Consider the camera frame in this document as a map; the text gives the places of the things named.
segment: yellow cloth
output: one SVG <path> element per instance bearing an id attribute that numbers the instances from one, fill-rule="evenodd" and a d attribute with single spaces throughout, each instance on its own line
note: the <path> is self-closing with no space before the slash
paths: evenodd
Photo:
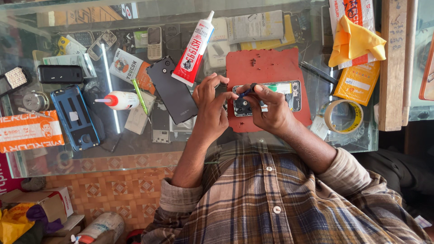
<path id="1" fill-rule="evenodd" d="M 351 22 L 347 16 L 336 26 L 335 42 L 329 66 L 335 67 L 371 52 L 378 60 L 385 60 L 386 41 L 363 26 Z"/>

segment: purple cloth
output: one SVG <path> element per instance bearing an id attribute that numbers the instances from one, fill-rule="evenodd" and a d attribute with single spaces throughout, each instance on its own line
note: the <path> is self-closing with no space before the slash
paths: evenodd
<path id="1" fill-rule="evenodd" d="M 63 228 L 63 224 L 60 221 L 60 218 L 56 219 L 53 222 L 48 222 L 47 215 L 45 214 L 44 209 L 39 204 L 30 207 L 29 210 L 27 210 L 26 217 L 30 221 L 42 221 L 44 225 L 44 231 L 46 233 L 54 233 Z"/>

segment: hand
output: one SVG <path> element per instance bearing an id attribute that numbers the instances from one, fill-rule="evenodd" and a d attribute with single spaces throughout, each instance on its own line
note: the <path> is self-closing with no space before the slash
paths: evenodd
<path id="1" fill-rule="evenodd" d="M 224 92 L 215 97 L 214 89 L 219 83 L 228 82 L 229 78 L 214 73 L 194 89 L 193 99 L 199 107 L 199 112 L 189 141 L 196 141 L 208 148 L 228 128 L 229 122 L 223 105 L 226 100 L 237 99 L 238 95 Z"/>
<path id="2" fill-rule="evenodd" d="M 237 88 L 237 94 L 241 94 L 250 88 L 250 84 Z M 291 128 L 298 125 L 298 120 L 294 117 L 285 95 L 273 92 L 264 85 L 256 85 L 254 92 L 243 97 L 250 103 L 253 113 L 253 123 L 259 128 L 270 132 L 279 137 L 291 131 Z M 259 100 L 262 100 L 268 107 L 268 112 L 262 112 Z"/>

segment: blue screwdriver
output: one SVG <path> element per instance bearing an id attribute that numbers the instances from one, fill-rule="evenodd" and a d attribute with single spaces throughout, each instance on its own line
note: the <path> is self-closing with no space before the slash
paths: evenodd
<path id="1" fill-rule="evenodd" d="M 243 98 L 243 97 L 247 96 L 249 93 L 254 92 L 255 91 L 254 88 L 256 85 L 257 85 L 257 83 L 252 83 L 250 85 L 250 88 L 247 91 L 241 93 L 237 99 Z"/>

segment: glass table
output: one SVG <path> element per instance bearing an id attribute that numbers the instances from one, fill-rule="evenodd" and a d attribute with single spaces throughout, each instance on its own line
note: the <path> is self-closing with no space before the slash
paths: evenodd
<path id="1" fill-rule="evenodd" d="M 294 19 L 297 21 L 291 22 L 294 35 L 298 36 L 296 43 L 277 47 L 276 50 L 297 47 L 299 61 L 306 61 L 335 78 L 339 75 L 339 70 L 327 66 L 332 49 L 327 43 L 323 44 L 324 38 L 330 38 L 329 30 L 322 31 L 322 26 L 327 26 L 330 22 L 326 12 L 322 11 L 328 8 L 328 1 L 153 0 L 119 5 L 120 3 L 122 1 L 48 0 L 0 5 L 1 72 L 22 66 L 33 76 L 33 82 L 29 86 L 1 99 L 1 115 L 20 114 L 18 108 L 23 106 L 23 96 L 30 91 L 49 94 L 64 87 L 40 84 L 36 78 L 37 65 L 41 63 L 43 57 L 56 54 L 56 45 L 63 33 L 89 30 L 96 39 L 102 31 L 110 30 L 117 36 L 117 40 L 122 42 L 114 44 L 107 50 L 109 66 L 117 48 L 152 64 L 154 61 L 147 59 L 147 48 L 132 46 L 127 36 L 131 37 L 134 32 L 146 31 L 151 26 L 160 26 L 163 30 L 163 56 L 170 55 L 178 61 L 198 20 L 206 18 L 211 10 L 215 11 L 214 18 L 274 10 L 282 10 L 285 15 L 296 16 Z M 169 35 L 173 31 L 180 33 L 174 40 L 170 39 Z M 230 50 L 240 50 L 240 45 L 233 44 Z M 139 135 L 124 128 L 130 111 L 118 111 L 115 118 L 113 110 L 109 107 L 92 102 L 94 98 L 103 98 L 109 92 L 107 66 L 104 65 L 103 60 L 101 58 L 99 61 L 92 61 L 97 77 L 86 79 L 84 85 L 80 86 L 93 122 L 102 128 L 100 133 L 104 139 L 101 140 L 101 145 L 75 152 L 64 134 L 65 145 L 62 146 L 8 152 L 7 158 L 13 177 L 168 167 L 177 164 L 188 139 L 188 132 L 177 132 L 177 134 L 170 132 L 170 143 L 155 143 L 152 139 L 153 126 L 149 123 L 143 134 Z M 331 96 L 332 84 L 312 72 L 305 69 L 302 71 L 308 96 L 308 101 L 302 102 L 309 103 L 313 120 L 317 114 L 324 113 L 326 104 L 338 98 Z M 211 68 L 209 56 L 205 53 L 196 77 L 197 84 L 213 72 L 225 76 L 226 68 L 224 66 Z M 110 75 L 110 80 L 113 90 L 133 91 L 134 89 L 133 85 L 114 75 Z M 225 91 L 224 86 L 216 89 L 216 93 Z M 158 93 L 156 96 L 156 103 L 161 103 Z M 377 150 L 378 129 L 373 119 L 373 104 L 377 101 L 378 89 L 374 91 L 368 106 L 362 106 L 363 123 L 355 132 L 344 135 L 329 131 L 325 140 L 335 147 L 343 147 L 350 152 Z M 348 116 L 351 116 L 351 111 L 343 107 L 335 114 L 335 119 L 345 123 L 345 118 Z M 151 114 L 151 117 L 153 121 L 170 123 L 169 117 L 157 118 L 156 114 Z M 210 151 L 218 151 L 222 148 L 221 145 L 234 140 L 254 141 L 255 138 L 265 138 L 269 142 L 279 140 L 267 132 L 234 133 L 229 128 L 213 143 Z"/>
<path id="2" fill-rule="evenodd" d="M 434 33 L 434 16 L 432 15 L 432 10 L 433 6 L 430 1 L 420 0 L 418 2 L 409 121 L 434 119 L 434 101 L 419 99 L 422 77 L 424 75 L 427 55 Z"/>

